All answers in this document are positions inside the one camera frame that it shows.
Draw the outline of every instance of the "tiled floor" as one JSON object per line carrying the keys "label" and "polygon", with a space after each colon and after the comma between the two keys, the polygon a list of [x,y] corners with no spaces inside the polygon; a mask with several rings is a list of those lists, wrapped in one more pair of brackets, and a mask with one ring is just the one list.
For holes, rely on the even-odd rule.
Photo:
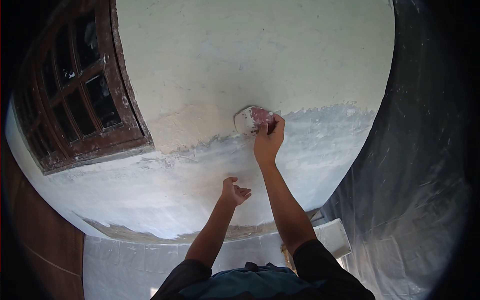
{"label": "tiled floor", "polygon": [[[278,233],[223,244],[212,267],[213,274],[273,263],[286,266]],[[147,300],[183,259],[189,245],[123,242],[87,236],[84,244],[85,300]]]}

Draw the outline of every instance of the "forearm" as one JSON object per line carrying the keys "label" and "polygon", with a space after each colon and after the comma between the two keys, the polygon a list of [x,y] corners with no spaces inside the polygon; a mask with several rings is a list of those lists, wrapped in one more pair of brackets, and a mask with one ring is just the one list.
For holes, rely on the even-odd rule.
{"label": "forearm", "polygon": [[278,233],[288,251],[295,250],[308,240],[316,239],[312,224],[302,207],[288,189],[275,164],[260,166]]}
{"label": "forearm", "polygon": [[196,259],[212,267],[232,219],[236,205],[220,198],[206,225],[187,251],[185,259]]}

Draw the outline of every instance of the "plastered wall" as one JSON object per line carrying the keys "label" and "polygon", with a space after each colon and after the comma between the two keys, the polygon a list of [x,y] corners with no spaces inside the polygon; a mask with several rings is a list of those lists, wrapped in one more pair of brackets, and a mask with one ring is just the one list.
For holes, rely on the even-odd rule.
{"label": "plastered wall", "polygon": [[367,138],[394,46],[389,1],[118,0],[135,100],[156,151],[43,176],[10,108],[9,146],[40,195],[89,235],[115,225],[161,239],[201,230],[230,175],[252,188],[232,225],[273,221],[233,115],[286,120],[278,168],[305,210],[335,190]]}

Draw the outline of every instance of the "person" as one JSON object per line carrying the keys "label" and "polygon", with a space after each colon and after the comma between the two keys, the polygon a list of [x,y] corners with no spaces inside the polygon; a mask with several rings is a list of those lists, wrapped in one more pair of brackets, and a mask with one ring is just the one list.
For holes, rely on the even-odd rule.
{"label": "person", "polygon": [[273,264],[222,271],[212,276],[212,265],[222,247],[235,211],[251,190],[223,181],[223,190],[205,227],[193,241],[185,260],[167,277],[152,300],[160,299],[375,299],[353,275],[344,270],[317,240],[302,207],[285,184],[275,163],[283,143],[285,120],[274,114],[275,128],[264,124],[255,138],[253,153],[262,172],[278,233],[293,254],[297,275]]}

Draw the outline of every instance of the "brown window frame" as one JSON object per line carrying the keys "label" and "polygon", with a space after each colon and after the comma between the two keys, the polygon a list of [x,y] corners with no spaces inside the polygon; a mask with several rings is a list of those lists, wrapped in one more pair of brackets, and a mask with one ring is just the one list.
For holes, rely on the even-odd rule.
{"label": "brown window frame", "polygon": [[[87,67],[83,66],[82,69],[76,45],[75,21],[78,17],[92,12],[95,15],[99,58]],[[66,84],[62,84],[57,62],[56,38],[57,33],[60,29],[64,29],[65,25],[68,30],[70,62],[75,75],[68,79]],[[42,64],[47,55],[50,55],[50,66],[53,68],[57,89],[54,96],[48,95],[45,76],[42,72]],[[120,123],[113,123],[113,126],[106,128],[96,114],[87,88],[88,82],[102,74],[105,78],[102,82],[107,83],[109,95],[120,119]],[[44,174],[73,168],[92,159],[125,153],[131,149],[135,149],[130,151],[132,154],[138,153],[138,150],[153,150],[152,137],[139,113],[126,73],[118,35],[115,0],[111,3],[105,0],[61,3],[40,38],[33,43],[17,82],[13,93],[16,115],[31,152]],[[95,127],[95,131],[86,136],[83,135],[67,104],[67,96],[73,93],[81,96],[83,106]],[[67,134],[64,134],[54,113],[54,108],[59,106],[63,106],[68,121],[73,127],[77,137],[75,141],[70,142],[64,137]]]}

